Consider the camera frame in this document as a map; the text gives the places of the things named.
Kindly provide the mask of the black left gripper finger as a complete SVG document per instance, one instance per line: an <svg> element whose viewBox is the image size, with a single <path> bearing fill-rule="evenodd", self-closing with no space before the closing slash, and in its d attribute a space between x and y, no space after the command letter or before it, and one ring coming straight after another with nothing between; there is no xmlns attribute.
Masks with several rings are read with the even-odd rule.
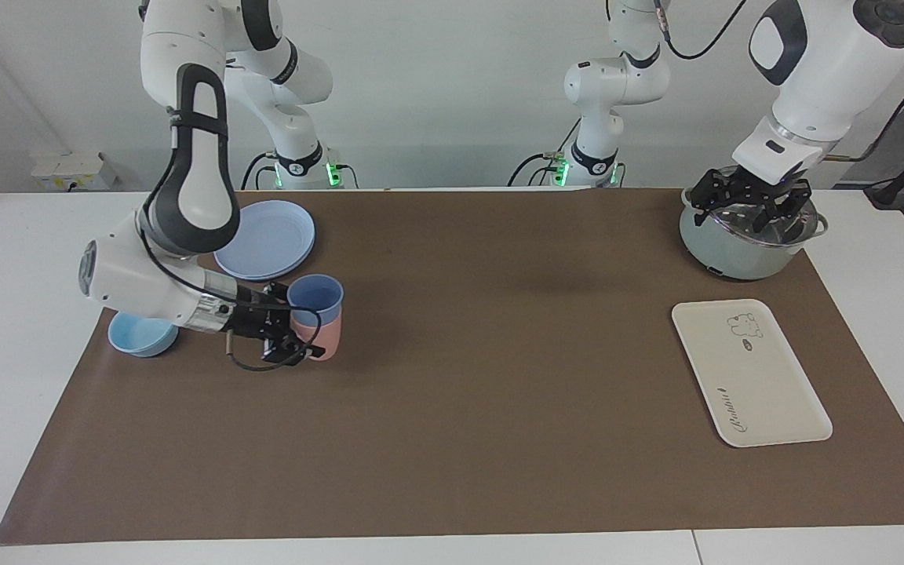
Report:
<svg viewBox="0 0 904 565"><path fill-rule="evenodd" d="M808 184L794 184L793 189L774 200L756 203L758 212L749 222L749 234L753 237L790 237L796 231L794 225L800 218L801 208L811 197Z"/></svg>
<svg viewBox="0 0 904 565"><path fill-rule="evenodd" d="M708 216L716 211L738 204L739 186L733 176L719 170L708 170L690 190L690 207L695 211L693 222L700 228Z"/></svg>

